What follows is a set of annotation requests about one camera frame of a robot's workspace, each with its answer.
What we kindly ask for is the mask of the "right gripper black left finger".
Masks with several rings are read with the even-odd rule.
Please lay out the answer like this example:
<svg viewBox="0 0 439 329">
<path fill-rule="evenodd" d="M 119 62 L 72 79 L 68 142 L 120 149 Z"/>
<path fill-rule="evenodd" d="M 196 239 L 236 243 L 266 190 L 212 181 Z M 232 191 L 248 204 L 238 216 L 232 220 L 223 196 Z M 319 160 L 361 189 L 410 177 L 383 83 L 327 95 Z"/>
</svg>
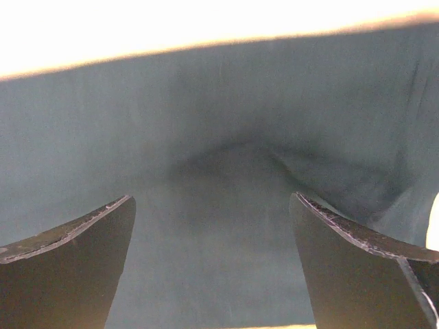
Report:
<svg viewBox="0 0 439 329">
<path fill-rule="evenodd" d="M 1 327 L 104 328 L 136 211 L 125 195 L 1 247 Z"/>
</svg>

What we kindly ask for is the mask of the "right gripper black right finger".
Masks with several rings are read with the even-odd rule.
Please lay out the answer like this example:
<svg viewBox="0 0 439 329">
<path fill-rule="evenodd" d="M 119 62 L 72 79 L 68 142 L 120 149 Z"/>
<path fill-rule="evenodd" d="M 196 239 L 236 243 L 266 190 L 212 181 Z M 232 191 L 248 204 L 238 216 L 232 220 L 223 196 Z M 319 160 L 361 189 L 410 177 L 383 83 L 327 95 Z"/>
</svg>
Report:
<svg viewBox="0 0 439 329">
<path fill-rule="evenodd" d="M 437 328 L 438 252 L 294 193 L 295 242 L 317 328 Z"/>
</svg>

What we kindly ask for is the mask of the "black t shirt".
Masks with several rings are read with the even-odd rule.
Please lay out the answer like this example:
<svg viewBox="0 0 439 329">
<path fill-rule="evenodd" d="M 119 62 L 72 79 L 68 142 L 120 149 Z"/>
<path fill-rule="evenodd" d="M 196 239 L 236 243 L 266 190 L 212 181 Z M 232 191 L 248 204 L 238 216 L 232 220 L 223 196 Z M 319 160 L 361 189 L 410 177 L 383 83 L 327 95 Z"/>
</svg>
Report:
<svg viewBox="0 0 439 329">
<path fill-rule="evenodd" d="M 122 195 L 108 328 L 313 321 L 290 195 L 423 245 L 438 24 L 141 56 L 1 83 L 1 243 Z"/>
</svg>

